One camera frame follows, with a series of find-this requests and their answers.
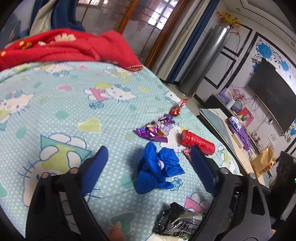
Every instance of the human hand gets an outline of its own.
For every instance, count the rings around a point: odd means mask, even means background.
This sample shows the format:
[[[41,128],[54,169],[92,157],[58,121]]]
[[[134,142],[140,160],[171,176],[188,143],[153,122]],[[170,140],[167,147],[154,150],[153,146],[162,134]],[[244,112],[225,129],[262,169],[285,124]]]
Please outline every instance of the human hand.
[[[126,241],[124,233],[121,231],[121,222],[118,221],[115,225],[111,228],[108,238],[110,241]]]

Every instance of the brown paper bag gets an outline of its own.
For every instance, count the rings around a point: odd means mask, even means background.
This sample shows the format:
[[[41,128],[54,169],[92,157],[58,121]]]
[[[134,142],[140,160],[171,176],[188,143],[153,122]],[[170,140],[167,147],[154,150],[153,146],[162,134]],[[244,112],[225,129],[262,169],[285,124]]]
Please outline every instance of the brown paper bag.
[[[254,169],[254,173],[257,177],[260,177],[263,173],[272,168],[272,165],[276,161],[276,155],[271,145],[269,145],[262,153],[251,161],[251,165]]]

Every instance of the light blue polka dot sheet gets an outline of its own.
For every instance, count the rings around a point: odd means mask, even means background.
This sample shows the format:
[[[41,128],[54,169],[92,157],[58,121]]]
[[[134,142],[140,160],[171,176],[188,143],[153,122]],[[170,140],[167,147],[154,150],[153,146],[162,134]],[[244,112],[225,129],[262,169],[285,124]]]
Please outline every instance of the light blue polka dot sheet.
[[[213,142],[212,158],[235,174],[226,148],[187,109],[165,130],[185,174],[167,178],[174,187],[135,192],[133,182],[148,140],[134,130],[168,113],[180,99],[148,69],[138,73],[96,62],[30,63],[0,73],[0,204],[25,235],[28,206],[43,172],[61,174],[77,167],[104,145],[109,160],[85,198],[105,232],[117,221],[127,240],[155,240],[157,215],[170,203],[206,211],[212,201],[177,137],[183,129]],[[66,197],[64,211],[77,229]]]

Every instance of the television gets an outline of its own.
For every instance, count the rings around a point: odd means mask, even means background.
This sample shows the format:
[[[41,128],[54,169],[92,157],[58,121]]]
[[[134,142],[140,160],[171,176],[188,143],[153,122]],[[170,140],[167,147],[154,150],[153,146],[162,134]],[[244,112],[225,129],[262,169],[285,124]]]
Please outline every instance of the television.
[[[247,86],[286,132],[296,118],[296,95],[287,82],[262,58]]]

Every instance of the black snack package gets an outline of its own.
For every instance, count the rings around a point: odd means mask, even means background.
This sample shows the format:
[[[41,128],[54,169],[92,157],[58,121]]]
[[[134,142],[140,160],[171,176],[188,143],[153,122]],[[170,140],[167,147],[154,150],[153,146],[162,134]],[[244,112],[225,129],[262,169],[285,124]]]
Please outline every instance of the black snack package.
[[[197,230],[203,218],[202,212],[192,212],[176,202],[164,210],[155,233],[164,236],[190,238]]]

